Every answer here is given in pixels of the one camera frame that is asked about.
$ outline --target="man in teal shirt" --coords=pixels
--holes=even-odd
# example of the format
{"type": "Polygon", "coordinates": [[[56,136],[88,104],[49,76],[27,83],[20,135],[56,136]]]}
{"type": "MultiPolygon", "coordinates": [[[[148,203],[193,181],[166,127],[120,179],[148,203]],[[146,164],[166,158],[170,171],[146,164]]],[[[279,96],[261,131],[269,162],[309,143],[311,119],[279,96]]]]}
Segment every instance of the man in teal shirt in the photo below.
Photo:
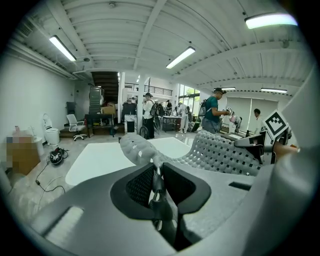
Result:
{"type": "Polygon", "coordinates": [[[218,100],[227,92],[221,88],[215,88],[213,95],[205,102],[205,116],[202,120],[202,128],[212,134],[219,132],[220,116],[230,115],[228,110],[218,111],[218,100]]]}

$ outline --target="black and white square marker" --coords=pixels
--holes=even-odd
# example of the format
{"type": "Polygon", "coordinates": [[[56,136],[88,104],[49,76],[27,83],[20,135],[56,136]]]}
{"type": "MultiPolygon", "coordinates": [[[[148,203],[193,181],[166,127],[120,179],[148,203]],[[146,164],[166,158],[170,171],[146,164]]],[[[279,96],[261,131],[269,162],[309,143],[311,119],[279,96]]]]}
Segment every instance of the black and white square marker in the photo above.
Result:
{"type": "Polygon", "coordinates": [[[278,136],[288,127],[285,118],[278,113],[278,111],[274,111],[269,115],[264,123],[273,138],[278,136]]]}

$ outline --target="black cap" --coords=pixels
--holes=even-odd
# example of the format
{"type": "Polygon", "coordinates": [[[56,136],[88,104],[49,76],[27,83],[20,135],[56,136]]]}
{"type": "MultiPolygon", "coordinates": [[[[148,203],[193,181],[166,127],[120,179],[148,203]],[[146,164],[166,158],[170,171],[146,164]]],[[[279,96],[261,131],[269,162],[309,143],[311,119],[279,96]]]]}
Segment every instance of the black cap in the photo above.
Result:
{"type": "Polygon", "coordinates": [[[147,92],[145,95],[143,95],[143,97],[145,96],[150,96],[150,97],[153,97],[152,94],[150,92],[147,92]]]}
{"type": "Polygon", "coordinates": [[[222,94],[226,94],[226,93],[227,93],[227,91],[222,90],[220,87],[215,88],[213,92],[214,92],[214,93],[215,93],[215,92],[220,92],[220,93],[222,93],[222,94]]]}

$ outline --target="black pants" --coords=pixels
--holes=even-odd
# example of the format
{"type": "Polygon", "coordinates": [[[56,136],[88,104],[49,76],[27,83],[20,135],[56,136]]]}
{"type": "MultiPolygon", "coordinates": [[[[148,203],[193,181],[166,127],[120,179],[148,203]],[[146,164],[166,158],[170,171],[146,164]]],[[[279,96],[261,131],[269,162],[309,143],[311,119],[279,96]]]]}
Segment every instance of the black pants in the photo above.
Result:
{"type": "Polygon", "coordinates": [[[143,125],[148,129],[149,138],[153,139],[155,137],[154,117],[143,119],[143,125]]]}

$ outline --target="concrete floor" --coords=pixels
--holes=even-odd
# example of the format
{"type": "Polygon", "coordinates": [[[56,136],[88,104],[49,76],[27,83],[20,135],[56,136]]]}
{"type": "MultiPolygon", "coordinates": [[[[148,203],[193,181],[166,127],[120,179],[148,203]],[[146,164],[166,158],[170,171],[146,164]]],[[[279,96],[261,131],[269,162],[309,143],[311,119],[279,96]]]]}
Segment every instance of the concrete floor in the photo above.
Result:
{"type": "MultiPolygon", "coordinates": [[[[44,155],[40,158],[40,163],[27,176],[18,175],[12,179],[14,180],[14,184],[8,197],[15,212],[22,220],[29,222],[42,207],[46,206],[64,193],[61,187],[57,187],[51,192],[43,192],[41,187],[36,184],[35,180],[37,175],[46,165],[47,166],[44,171],[38,177],[41,186],[46,188],[46,190],[52,190],[56,186],[63,186],[65,191],[68,191],[72,186],[65,182],[65,176],[87,144],[118,142],[119,137],[122,136],[124,136],[124,134],[118,133],[114,137],[110,135],[94,135],[90,138],[86,138],[85,140],[78,139],[77,141],[74,141],[72,138],[62,138],[58,146],[69,151],[68,157],[64,159],[63,163],[59,166],[54,166],[51,163],[47,165],[49,152],[54,148],[45,145],[44,155]]],[[[160,134],[155,133],[154,136],[155,139],[175,137],[183,143],[191,146],[196,133],[188,132],[186,134],[181,134],[174,131],[160,131],[160,134]]]]}

